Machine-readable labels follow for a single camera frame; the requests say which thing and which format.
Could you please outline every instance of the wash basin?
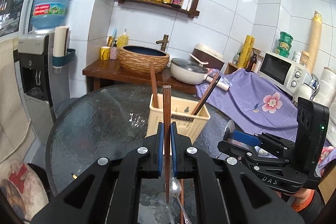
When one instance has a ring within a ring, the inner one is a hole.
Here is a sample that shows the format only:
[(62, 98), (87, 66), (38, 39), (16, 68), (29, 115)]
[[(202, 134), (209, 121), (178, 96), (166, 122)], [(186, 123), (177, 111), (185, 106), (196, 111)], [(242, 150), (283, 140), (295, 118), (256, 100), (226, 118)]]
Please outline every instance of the wash basin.
[(153, 48), (127, 45), (118, 49), (118, 59), (125, 70), (149, 74), (150, 62), (153, 62), (155, 73), (159, 73), (167, 66), (169, 54)]

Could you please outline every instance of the pink flower print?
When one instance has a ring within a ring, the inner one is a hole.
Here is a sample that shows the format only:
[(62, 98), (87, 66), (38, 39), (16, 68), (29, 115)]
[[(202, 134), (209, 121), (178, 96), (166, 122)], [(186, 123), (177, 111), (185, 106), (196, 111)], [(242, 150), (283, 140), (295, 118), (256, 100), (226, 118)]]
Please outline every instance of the pink flower print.
[(324, 160), (331, 151), (333, 151), (333, 147), (332, 146), (328, 146), (328, 147), (323, 147), (322, 152), (321, 152), (321, 157), (319, 159), (319, 163), (322, 162), (322, 160)]
[(273, 96), (266, 95), (262, 101), (265, 103), (262, 106), (262, 110), (265, 112), (269, 111), (270, 113), (274, 113), (282, 106), (279, 92), (275, 92)]

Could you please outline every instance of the beige plastic utensil holder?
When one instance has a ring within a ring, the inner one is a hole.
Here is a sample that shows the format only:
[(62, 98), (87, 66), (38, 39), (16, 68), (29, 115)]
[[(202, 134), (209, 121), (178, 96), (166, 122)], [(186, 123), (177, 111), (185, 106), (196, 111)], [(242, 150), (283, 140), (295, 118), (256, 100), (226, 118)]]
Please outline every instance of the beige plastic utensil holder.
[[(159, 101), (159, 108), (153, 107), (152, 95), (149, 105), (150, 113), (146, 137), (156, 134), (159, 122), (163, 122), (163, 95), (158, 93), (157, 100)], [(181, 135), (188, 136), (192, 143), (194, 143), (210, 119), (209, 111), (205, 105), (197, 115), (188, 114), (192, 113), (197, 104), (197, 101), (171, 97), (171, 122), (176, 122), (177, 132)]]

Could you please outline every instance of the yellow soap bottle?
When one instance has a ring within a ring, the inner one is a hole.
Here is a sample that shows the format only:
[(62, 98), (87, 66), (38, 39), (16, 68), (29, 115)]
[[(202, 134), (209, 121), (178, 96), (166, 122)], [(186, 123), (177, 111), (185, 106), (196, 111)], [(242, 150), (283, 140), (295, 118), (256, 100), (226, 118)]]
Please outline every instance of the yellow soap bottle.
[(127, 44), (128, 44), (128, 35), (127, 35), (127, 29), (125, 29), (123, 35), (121, 35), (117, 40), (117, 47), (122, 47)]

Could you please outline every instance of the round table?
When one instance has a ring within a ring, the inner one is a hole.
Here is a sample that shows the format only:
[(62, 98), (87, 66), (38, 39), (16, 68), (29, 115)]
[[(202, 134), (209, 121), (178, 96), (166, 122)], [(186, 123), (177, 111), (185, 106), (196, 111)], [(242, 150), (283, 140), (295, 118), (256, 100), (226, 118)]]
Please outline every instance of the round table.
[[(196, 100), (192, 95), (171, 91), (172, 96)], [(149, 85), (114, 85), (79, 98), (56, 120), (46, 148), (46, 169), (54, 195), (60, 193), (77, 176), (100, 157), (116, 160), (142, 145), (147, 132)], [(211, 157), (220, 154), (217, 144), (230, 120), (224, 113), (206, 105), (211, 115), (194, 146)], [(184, 181), (185, 209), (193, 224), (197, 223), (193, 180)], [(168, 223), (160, 216), (162, 208), (157, 195), (164, 191), (164, 177), (143, 179), (140, 193), (138, 222), (140, 224)], [(174, 199), (170, 208), (179, 223), (180, 210)]]

